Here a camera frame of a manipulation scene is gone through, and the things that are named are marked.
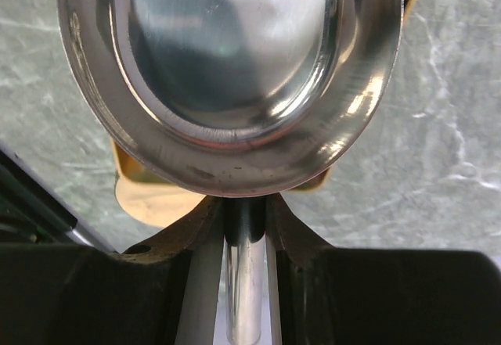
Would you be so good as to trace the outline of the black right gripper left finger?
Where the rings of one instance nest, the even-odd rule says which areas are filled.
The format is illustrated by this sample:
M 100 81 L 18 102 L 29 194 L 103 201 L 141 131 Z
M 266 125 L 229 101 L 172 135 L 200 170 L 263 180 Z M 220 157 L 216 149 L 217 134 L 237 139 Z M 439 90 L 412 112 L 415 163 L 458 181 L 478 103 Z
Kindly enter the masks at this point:
M 222 269 L 220 198 L 121 255 L 123 344 L 211 344 Z

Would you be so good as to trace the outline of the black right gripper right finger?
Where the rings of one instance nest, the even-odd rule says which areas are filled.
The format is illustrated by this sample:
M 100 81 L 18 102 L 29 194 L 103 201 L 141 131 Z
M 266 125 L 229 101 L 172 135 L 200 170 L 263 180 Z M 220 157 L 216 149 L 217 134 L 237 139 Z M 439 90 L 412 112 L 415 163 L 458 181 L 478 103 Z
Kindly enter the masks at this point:
M 265 200 L 266 253 L 273 344 L 334 344 L 322 252 L 333 247 L 288 207 Z

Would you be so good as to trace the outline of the gold tin of star candies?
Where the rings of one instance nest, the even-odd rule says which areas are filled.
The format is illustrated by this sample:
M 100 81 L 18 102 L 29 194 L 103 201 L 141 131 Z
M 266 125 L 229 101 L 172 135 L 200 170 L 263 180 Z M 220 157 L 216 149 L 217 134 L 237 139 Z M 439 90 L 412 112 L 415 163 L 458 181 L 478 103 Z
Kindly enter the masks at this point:
M 403 23 L 406 22 L 416 0 L 404 0 Z M 129 181 L 134 185 L 160 185 L 166 187 L 177 187 L 166 179 L 161 178 L 150 169 L 144 167 L 135 158 L 126 153 L 116 142 L 111 142 L 114 162 L 116 164 L 116 178 L 123 181 Z M 328 168 L 322 173 L 309 179 L 305 183 L 291 189 L 293 192 L 309 192 L 318 189 L 324 185 L 329 177 L 331 169 Z

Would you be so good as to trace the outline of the silver metal scoop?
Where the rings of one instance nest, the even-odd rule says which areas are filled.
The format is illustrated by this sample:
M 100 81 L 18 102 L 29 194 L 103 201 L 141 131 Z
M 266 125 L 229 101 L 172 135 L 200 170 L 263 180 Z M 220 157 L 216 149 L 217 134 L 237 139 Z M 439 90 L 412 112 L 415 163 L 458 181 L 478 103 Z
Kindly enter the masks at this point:
M 227 335 L 261 335 L 264 196 L 327 170 L 372 118 L 404 0 L 57 0 L 71 70 L 122 149 L 229 198 Z

